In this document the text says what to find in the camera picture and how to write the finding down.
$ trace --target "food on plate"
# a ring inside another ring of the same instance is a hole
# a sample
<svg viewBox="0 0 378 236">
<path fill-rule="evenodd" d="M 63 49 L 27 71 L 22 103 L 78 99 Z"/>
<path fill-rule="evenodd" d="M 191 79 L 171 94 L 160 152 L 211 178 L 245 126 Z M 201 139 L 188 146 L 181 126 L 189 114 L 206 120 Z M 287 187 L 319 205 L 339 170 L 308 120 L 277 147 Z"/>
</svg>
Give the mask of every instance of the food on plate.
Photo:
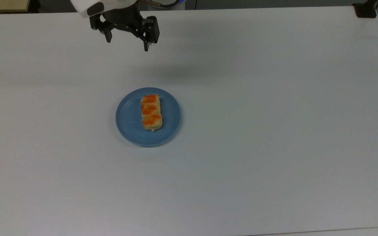
<svg viewBox="0 0 378 236">
<path fill-rule="evenodd" d="M 160 98 L 157 94 L 145 95 L 141 99 L 142 125 L 146 130 L 157 130 L 162 126 Z"/>
</svg>

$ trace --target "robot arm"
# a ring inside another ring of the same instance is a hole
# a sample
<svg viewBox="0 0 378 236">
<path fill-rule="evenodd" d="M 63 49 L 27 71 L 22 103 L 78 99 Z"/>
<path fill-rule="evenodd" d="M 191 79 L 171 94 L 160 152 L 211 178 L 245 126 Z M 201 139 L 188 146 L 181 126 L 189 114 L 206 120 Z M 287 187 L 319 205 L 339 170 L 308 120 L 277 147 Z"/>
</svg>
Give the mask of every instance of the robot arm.
<svg viewBox="0 0 378 236">
<path fill-rule="evenodd" d="M 172 8 L 184 0 L 176 0 L 172 4 L 163 5 L 149 0 L 71 0 L 72 5 L 82 17 L 90 18 L 93 30 L 99 30 L 112 40 L 112 29 L 128 31 L 144 42 L 147 52 L 152 43 L 157 43 L 159 28 L 157 18 L 149 16 L 143 18 L 139 12 L 138 2 L 143 2 L 161 8 Z"/>
</svg>

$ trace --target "table surface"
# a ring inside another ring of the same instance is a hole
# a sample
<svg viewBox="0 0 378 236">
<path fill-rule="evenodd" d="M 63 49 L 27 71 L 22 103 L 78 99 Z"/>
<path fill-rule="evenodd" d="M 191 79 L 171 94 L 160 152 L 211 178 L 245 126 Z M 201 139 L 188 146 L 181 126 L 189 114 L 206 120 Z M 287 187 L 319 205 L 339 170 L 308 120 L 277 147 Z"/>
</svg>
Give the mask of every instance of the table surface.
<svg viewBox="0 0 378 236">
<path fill-rule="evenodd" d="M 378 228 L 333 230 L 307 233 L 283 233 L 273 236 L 378 236 Z"/>
<path fill-rule="evenodd" d="M 30 0 L 0 0 L 0 12 L 23 12 L 29 8 Z"/>
<path fill-rule="evenodd" d="M 0 15 L 0 235 L 241 236 L 378 227 L 378 18 L 353 7 Z M 143 148 L 134 89 L 182 110 Z"/>
</svg>

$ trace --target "black clamp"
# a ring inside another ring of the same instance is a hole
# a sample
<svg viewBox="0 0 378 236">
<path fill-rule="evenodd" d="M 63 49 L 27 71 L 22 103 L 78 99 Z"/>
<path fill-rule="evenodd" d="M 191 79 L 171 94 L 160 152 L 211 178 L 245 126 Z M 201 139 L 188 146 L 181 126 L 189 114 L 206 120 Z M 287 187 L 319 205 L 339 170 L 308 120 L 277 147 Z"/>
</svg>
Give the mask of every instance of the black clamp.
<svg viewBox="0 0 378 236">
<path fill-rule="evenodd" d="M 109 43 L 112 40 L 112 29 L 130 32 L 144 42 L 144 50 L 147 52 L 151 44 L 158 42 L 160 34 L 158 22 L 155 16 L 143 18 L 139 13 L 137 3 L 125 9 L 103 12 L 105 21 L 100 20 L 101 13 L 90 16 L 91 28 L 103 33 Z"/>
<path fill-rule="evenodd" d="M 375 9 L 377 8 L 374 5 L 378 0 L 368 0 L 365 3 L 354 3 L 352 4 L 355 8 L 355 14 L 358 18 L 375 18 L 377 13 Z"/>
</svg>

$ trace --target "floor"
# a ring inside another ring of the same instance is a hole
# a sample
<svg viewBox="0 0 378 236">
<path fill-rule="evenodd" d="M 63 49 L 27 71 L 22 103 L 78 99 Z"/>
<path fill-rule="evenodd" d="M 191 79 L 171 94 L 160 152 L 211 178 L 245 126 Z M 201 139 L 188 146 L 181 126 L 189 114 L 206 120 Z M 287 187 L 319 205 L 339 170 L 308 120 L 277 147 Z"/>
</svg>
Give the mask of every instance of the floor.
<svg viewBox="0 0 378 236">
<path fill-rule="evenodd" d="M 75 12 L 69 0 L 31 0 L 40 4 L 38 12 Z M 351 6 L 365 0 L 187 0 L 187 10 L 203 9 L 244 9 L 244 8 L 284 8 L 284 7 L 317 7 L 317 6 Z M 141 10 L 147 6 L 141 4 Z"/>
</svg>

